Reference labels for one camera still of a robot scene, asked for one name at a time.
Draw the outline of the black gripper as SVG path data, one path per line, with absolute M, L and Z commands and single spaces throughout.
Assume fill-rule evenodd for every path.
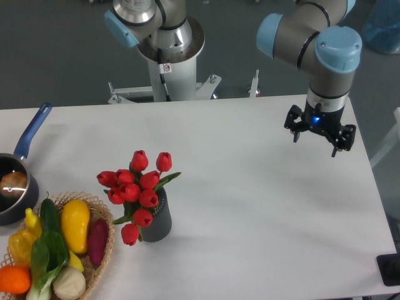
M 331 157 L 334 158 L 337 152 L 350 151 L 356 137 L 356 125 L 341 125 L 341 117 L 344 108 L 337 111 L 326 112 L 319 109 L 321 104 L 312 106 L 306 101 L 304 112 L 297 105 L 292 105 L 287 113 L 284 127 L 293 135 L 293 142 L 296 143 L 300 134 L 311 131 L 319 135 L 325 134 L 326 139 L 332 144 Z

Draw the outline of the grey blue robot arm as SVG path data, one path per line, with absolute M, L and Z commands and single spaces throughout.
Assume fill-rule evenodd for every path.
M 362 49 L 360 35 L 339 26 L 353 7 L 354 1 L 298 1 L 292 16 L 270 14 L 256 34 L 262 53 L 310 77 L 305 107 L 293 106 L 284 127 L 295 139 L 304 131 L 324 136 L 334 152 L 349 151 L 356 135 L 355 125 L 341 124 Z M 104 21 L 121 44 L 147 59 L 156 102 L 211 97 L 196 82 L 205 37 L 185 1 L 114 1 Z

